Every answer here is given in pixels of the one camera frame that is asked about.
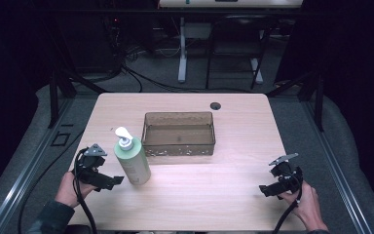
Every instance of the gripper camera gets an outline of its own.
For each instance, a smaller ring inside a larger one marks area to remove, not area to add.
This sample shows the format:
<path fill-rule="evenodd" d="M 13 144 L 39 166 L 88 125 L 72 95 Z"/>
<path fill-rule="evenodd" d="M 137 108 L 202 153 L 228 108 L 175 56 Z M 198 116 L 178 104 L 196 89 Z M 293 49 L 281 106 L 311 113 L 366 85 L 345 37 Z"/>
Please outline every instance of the gripper camera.
<path fill-rule="evenodd" d="M 83 156 L 78 159 L 75 165 L 76 170 L 74 168 L 72 171 L 73 173 L 77 172 L 75 176 L 81 182 L 95 186 L 97 192 L 104 188 L 111 190 L 114 185 L 121 184 L 123 176 L 110 177 L 98 172 L 98 167 L 105 162 L 102 157 L 107 156 L 107 153 L 98 144 L 82 151 L 84 151 Z"/>
<path fill-rule="evenodd" d="M 293 167 L 287 160 L 298 156 L 299 154 L 289 154 L 280 156 L 277 160 L 269 164 L 269 166 L 275 165 L 270 173 L 274 177 L 278 178 L 278 182 L 271 185 L 259 185 L 260 191 L 264 193 L 266 197 L 277 196 L 283 192 L 290 191 L 291 193 L 299 190 L 303 182 L 302 170 L 299 167 Z"/>

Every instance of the sleeve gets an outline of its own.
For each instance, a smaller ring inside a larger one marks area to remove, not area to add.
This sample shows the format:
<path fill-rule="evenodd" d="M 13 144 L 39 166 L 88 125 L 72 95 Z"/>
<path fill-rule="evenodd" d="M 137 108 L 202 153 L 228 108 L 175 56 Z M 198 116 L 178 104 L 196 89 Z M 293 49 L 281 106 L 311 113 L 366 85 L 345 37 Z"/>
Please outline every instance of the sleeve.
<path fill-rule="evenodd" d="M 63 233 L 75 211 L 56 201 L 48 202 L 27 233 Z"/>
<path fill-rule="evenodd" d="M 325 231 L 325 230 L 313 230 L 308 232 L 307 234 L 330 234 L 330 232 Z"/>

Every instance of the person's arm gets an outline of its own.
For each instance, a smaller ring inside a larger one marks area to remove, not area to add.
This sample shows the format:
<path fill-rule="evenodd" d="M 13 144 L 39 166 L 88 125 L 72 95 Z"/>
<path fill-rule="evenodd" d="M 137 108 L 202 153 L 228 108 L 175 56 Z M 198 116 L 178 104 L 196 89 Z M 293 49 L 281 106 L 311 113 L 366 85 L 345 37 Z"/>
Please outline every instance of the person's arm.
<path fill-rule="evenodd" d="M 75 176 L 71 172 L 65 173 L 53 201 L 48 202 L 38 217 L 32 223 L 27 233 L 63 233 L 69 220 L 74 215 L 74 208 L 79 205 L 75 194 L 73 181 Z M 83 198 L 96 187 L 80 182 Z"/>
<path fill-rule="evenodd" d="M 298 193 L 282 193 L 280 196 L 288 204 L 291 204 L 296 199 Z M 318 194 L 306 181 L 303 181 L 302 197 L 298 206 L 293 210 L 293 213 L 302 220 L 310 234 L 329 233 L 326 224 L 321 219 Z"/>

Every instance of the black chair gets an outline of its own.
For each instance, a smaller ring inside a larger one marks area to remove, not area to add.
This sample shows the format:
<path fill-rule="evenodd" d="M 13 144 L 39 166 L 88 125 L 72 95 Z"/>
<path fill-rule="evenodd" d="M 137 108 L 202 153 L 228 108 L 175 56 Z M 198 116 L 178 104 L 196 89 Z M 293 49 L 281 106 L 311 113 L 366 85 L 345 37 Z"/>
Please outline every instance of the black chair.
<path fill-rule="evenodd" d="M 277 23 L 278 20 L 274 17 L 260 15 L 230 15 L 217 20 L 209 35 L 206 89 L 208 89 L 210 71 L 232 71 L 211 69 L 211 61 L 215 56 L 246 57 L 250 61 L 252 59 L 257 61 L 250 63 L 253 63 L 251 69 L 235 70 L 253 72 L 251 83 L 253 89 L 270 34 Z"/>

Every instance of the pump bottle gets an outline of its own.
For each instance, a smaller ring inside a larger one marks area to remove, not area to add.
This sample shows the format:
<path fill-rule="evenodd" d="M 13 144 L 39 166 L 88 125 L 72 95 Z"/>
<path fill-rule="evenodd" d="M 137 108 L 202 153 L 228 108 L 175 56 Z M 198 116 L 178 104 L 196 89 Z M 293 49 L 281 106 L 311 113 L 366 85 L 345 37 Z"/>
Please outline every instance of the pump bottle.
<path fill-rule="evenodd" d="M 134 185 L 144 184 L 150 178 L 151 171 L 141 140 L 132 137 L 124 127 L 118 128 L 115 134 L 120 139 L 114 146 L 114 152 L 127 178 Z"/>

